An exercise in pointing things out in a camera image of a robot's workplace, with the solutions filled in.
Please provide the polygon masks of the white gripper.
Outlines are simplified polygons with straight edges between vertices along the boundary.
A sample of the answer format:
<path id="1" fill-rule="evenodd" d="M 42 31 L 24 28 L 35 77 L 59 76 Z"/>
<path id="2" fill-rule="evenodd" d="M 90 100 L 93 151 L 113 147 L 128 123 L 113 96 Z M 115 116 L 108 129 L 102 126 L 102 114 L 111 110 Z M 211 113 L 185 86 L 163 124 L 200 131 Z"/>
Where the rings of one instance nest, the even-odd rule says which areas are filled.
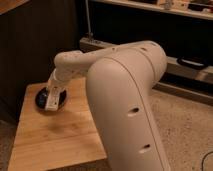
<path id="1" fill-rule="evenodd" d="M 64 89 L 66 87 L 67 81 L 65 80 L 65 77 L 62 72 L 59 70 L 54 70 L 50 78 L 47 82 L 47 88 L 52 89 L 54 87 Z"/>

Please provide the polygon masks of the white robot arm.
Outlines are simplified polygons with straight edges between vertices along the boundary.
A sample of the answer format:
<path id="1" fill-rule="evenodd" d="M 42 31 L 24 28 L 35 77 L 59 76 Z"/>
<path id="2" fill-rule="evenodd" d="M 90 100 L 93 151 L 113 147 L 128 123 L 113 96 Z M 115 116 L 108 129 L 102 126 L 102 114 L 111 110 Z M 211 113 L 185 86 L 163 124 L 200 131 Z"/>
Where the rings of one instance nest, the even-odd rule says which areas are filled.
<path id="1" fill-rule="evenodd" d="M 54 63 L 45 108 L 57 110 L 68 82 L 86 71 L 89 108 L 112 171 L 171 171 L 149 103 L 149 92 L 167 67 L 159 44 L 61 52 Z"/>

